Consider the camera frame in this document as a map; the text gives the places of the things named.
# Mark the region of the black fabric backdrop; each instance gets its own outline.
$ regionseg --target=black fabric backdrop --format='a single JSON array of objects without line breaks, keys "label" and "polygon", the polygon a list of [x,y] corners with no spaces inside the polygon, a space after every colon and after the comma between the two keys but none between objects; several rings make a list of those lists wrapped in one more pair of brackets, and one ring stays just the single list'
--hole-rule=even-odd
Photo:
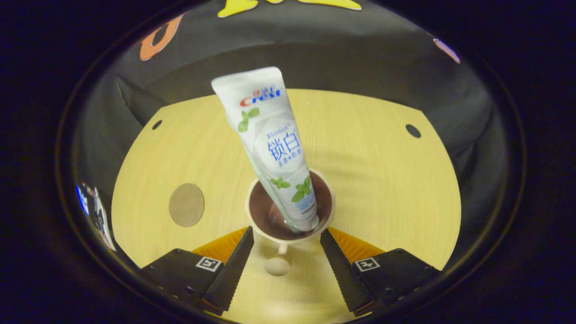
[{"label": "black fabric backdrop", "polygon": [[224,1],[212,1],[187,12],[172,41],[149,61],[140,60],[135,44],[109,67],[83,108],[73,147],[78,180],[97,187],[110,211],[122,161],[158,109],[214,94],[214,77],[277,66],[288,88],[356,93],[423,111],[460,186],[453,264],[483,230],[509,167],[498,100],[466,57],[457,64],[433,35],[381,6],[358,2],[360,12],[260,1],[222,19],[217,13]]}]

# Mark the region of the cup handle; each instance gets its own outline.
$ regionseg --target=cup handle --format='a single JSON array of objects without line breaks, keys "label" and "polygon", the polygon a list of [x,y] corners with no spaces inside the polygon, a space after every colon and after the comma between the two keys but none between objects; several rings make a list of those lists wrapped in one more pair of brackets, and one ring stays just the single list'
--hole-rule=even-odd
[{"label": "cup handle", "polygon": [[288,250],[288,244],[280,244],[280,246],[278,247],[278,255],[285,255],[286,251]]}]

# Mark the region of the cup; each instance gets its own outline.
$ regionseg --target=cup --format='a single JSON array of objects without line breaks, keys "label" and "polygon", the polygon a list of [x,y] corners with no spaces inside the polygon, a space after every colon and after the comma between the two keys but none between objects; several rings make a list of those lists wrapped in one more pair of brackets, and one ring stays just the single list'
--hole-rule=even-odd
[{"label": "cup", "polygon": [[285,255],[288,245],[310,240],[325,230],[334,219],[335,195],[324,175],[310,170],[310,179],[317,203],[318,226],[311,231],[294,233],[286,225],[278,207],[274,204],[260,180],[256,178],[246,197],[246,213],[256,233],[279,244],[278,254]]}]

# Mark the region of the light wood surface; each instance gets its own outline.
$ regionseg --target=light wood surface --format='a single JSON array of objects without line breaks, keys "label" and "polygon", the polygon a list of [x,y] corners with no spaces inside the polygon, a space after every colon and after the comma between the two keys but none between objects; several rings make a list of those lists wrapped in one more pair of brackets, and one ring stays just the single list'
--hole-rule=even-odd
[{"label": "light wood surface", "polygon": [[[336,194],[332,227],[385,251],[404,248],[442,269],[460,229],[460,195],[448,154],[418,110],[348,93],[289,89],[308,166]],[[159,119],[162,124],[152,130]],[[415,126],[415,138],[406,130]],[[244,211],[255,173],[216,96],[160,109],[133,143],[112,199],[118,244],[140,267],[173,248],[193,250],[249,225]],[[204,213],[192,227],[168,205],[183,183],[197,185]],[[290,246],[291,271],[264,264],[277,245],[255,245],[223,317],[242,323],[337,323],[348,313],[319,238]]]}]

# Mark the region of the toothpaste tube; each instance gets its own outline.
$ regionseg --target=toothpaste tube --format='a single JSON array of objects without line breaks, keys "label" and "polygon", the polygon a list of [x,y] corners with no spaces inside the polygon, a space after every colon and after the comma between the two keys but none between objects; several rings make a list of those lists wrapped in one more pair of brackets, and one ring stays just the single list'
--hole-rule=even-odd
[{"label": "toothpaste tube", "polygon": [[280,70],[265,67],[218,77],[212,88],[286,224],[294,232],[314,229],[316,197]]}]

